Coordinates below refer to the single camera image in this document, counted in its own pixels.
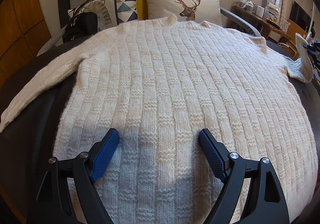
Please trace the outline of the cream knitted sweater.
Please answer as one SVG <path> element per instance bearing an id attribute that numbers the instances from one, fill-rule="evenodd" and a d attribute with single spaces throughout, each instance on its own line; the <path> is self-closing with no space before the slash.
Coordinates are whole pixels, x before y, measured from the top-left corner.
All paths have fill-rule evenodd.
<path id="1" fill-rule="evenodd" d="M 318 159 L 307 113 L 290 82 L 308 83 L 312 65 L 297 36 L 292 60 L 264 38 L 209 22 L 128 22 L 95 34 L 41 69 L 1 115 L 1 149 L 31 150 L 17 125 L 27 106 L 75 74 L 75 85 L 44 143 L 71 159 L 110 128 L 119 146 L 97 190 L 114 223 L 201 223 L 222 183 L 197 141 L 207 128 L 244 159 L 268 157 L 289 219 L 311 202 Z"/>

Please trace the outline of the black television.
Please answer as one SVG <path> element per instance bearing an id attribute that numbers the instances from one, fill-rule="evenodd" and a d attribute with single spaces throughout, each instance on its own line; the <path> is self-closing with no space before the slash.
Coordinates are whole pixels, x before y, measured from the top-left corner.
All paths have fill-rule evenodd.
<path id="1" fill-rule="evenodd" d="M 300 26 L 301 29 L 308 32 L 311 17 L 296 1 L 292 4 L 289 19 Z"/>

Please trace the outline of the wooden side table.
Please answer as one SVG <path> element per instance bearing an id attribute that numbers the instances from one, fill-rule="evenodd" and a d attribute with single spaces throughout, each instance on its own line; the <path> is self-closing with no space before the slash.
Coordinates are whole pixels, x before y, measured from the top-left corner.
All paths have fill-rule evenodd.
<path id="1" fill-rule="evenodd" d="M 280 43 L 287 43 L 291 40 L 291 36 L 283 32 L 282 30 L 274 27 L 269 24 L 259 16 L 256 16 L 254 13 L 248 12 L 238 6 L 233 6 L 234 12 L 236 15 L 240 16 L 242 19 L 247 21 L 250 25 L 252 25 L 255 29 L 259 31 L 259 33 L 265 38 L 269 39 L 271 33 L 277 33 L 280 35 L 279 41 Z"/>

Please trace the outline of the white mug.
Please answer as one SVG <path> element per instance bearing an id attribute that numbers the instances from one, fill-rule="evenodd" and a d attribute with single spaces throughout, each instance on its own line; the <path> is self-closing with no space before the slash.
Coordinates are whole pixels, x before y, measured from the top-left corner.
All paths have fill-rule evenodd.
<path id="1" fill-rule="evenodd" d="M 257 6 L 256 16 L 258 16 L 258 17 L 260 17 L 260 18 L 263 18 L 263 16 L 264 16 L 264 11 L 265 11 L 265 8 L 263 8 L 262 6 Z"/>

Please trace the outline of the deer print cushion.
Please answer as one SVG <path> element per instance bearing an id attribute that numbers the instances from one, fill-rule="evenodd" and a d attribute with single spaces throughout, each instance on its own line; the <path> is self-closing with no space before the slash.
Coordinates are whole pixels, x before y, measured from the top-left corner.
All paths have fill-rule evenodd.
<path id="1" fill-rule="evenodd" d="M 178 21 L 222 25 L 220 0 L 146 0 L 148 19 L 175 15 Z"/>

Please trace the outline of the black handbag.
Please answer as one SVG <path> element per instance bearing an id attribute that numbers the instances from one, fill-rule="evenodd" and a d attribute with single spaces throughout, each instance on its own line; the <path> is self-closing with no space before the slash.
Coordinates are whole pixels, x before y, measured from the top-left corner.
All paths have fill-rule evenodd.
<path id="1" fill-rule="evenodd" d="M 93 12 L 80 13 L 71 18 L 62 36 L 67 43 L 85 36 L 92 36 L 98 32 L 98 16 Z"/>

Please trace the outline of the triangle pattern cushion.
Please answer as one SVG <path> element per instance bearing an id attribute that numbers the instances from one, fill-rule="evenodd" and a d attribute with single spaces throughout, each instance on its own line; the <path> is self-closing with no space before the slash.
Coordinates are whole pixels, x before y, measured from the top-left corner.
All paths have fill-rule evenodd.
<path id="1" fill-rule="evenodd" d="M 137 0 L 87 0 L 68 10 L 68 15 L 73 17 L 87 12 L 97 15 L 99 31 L 138 19 Z"/>

